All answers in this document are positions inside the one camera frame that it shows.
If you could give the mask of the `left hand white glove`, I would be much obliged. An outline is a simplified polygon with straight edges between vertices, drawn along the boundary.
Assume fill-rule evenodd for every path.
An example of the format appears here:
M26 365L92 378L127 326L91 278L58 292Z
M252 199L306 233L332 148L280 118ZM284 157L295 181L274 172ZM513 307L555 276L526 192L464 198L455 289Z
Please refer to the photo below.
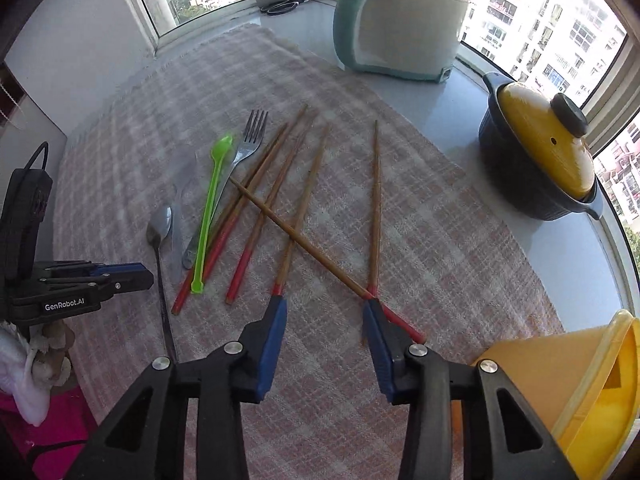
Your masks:
M51 390L70 379L67 352L74 342L75 333L62 320L33 327L29 340L15 325L1 323L1 392L12 396L29 425L44 422Z

